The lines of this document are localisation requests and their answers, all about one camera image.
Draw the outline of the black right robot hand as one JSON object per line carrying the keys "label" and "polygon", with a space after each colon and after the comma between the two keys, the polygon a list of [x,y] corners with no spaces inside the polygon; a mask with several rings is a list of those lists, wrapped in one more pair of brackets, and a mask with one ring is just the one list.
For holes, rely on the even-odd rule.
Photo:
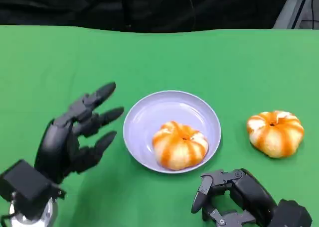
{"label": "black right robot hand", "polygon": [[[230,192],[230,198],[243,212],[221,213],[212,204],[212,198]],[[201,184],[195,195],[191,212],[201,211],[202,220],[212,220],[217,227],[242,227],[257,224],[266,227],[272,220],[277,203],[260,182],[246,169],[232,172],[217,170],[201,175]]]}

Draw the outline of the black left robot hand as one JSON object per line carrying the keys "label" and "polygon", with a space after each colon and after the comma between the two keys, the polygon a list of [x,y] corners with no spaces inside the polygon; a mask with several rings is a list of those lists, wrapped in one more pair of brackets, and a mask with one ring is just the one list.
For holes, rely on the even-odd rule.
{"label": "black left robot hand", "polygon": [[115,82],[103,85],[91,94],[75,100],[65,113],[52,119],[41,139],[34,168],[56,184],[72,172],[78,174],[98,165],[105,150],[116,136],[110,131],[97,140],[93,147],[80,147],[78,138],[96,135],[99,129],[118,119],[123,107],[102,114],[94,110],[115,91]]}

